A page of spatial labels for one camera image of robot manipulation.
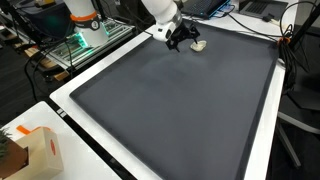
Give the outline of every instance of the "desk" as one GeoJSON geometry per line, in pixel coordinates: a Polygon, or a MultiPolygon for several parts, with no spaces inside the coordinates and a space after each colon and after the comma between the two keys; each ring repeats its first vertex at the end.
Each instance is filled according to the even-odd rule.
{"type": "MultiPolygon", "coordinates": [[[[286,13],[283,19],[285,24],[294,24],[296,10],[297,7],[293,7],[286,13]]],[[[232,15],[240,22],[243,22],[245,25],[254,28],[257,31],[280,35],[279,27],[273,24],[265,23],[260,19],[243,16],[237,13],[232,13],[232,15]]],[[[204,21],[203,23],[223,29],[247,31],[240,25],[236,24],[230,17],[221,19],[213,18],[209,21],[204,21]]],[[[154,28],[155,27],[153,26],[148,31],[152,33],[154,28]]],[[[147,180],[160,178],[124,146],[122,146],[111,134],[109,134],[98,123],[96,123],[87,113],[85,113],[69,97],[69,94],[84,82],[88,81],[90,78],[108,67],[110,64],[117,61],[131,49],[145,41],[149,36],[150,35],[146,33],[138,35],[136,38],[132,39],[130,42],[117,49],[114,53],[105,57],[100,62],[50,95],[50,98],[54,102],[56,102],[70,117],[72,117],[80,126],[82,126],[85,131],[95,138],[95,140],[100,143],[100,145],[105,148],[105,150],[108,151],[115,159],[117,159],[128,171],[130,171],[138,179],[147,180]]],[[[265,179],[284,74],[284,69],[278,64],[273,74],[256,137],[251,150],[245,175],[246,180],[265,179]]]]}
{"type": "Polygon", "coordinates": [[[64,171],[52,180],[121,179],[45,102],[3,127],[8,128],[13,140],[24,136],[15,129],[18,125],[27,129],[46,126],[57,134],[64,171]]]}

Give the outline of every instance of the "white robotic arm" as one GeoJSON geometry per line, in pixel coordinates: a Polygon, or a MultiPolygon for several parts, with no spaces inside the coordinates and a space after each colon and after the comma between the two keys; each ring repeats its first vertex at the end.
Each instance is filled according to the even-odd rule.
{"type": "Polygon", "coordinates": [[[194,39],[200,36],[196,27],[191,24],[187,28],[182,19],[180,10],[173,0],[142,0],[147,10],[156,20],[156,31],[153,37],[166,42],[168,48],[178,49],[179,42],[185,39],[194,39]]]}

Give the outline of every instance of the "dark gray surface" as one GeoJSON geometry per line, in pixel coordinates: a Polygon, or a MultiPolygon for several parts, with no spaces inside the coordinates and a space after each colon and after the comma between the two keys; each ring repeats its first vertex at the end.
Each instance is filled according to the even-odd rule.
{"type": "Polygon", "coordinates": [[[270,42],[198,25],[181,53],[149,38],[71,97],[164,179],[241,179],[277,59],[270,42]]]}

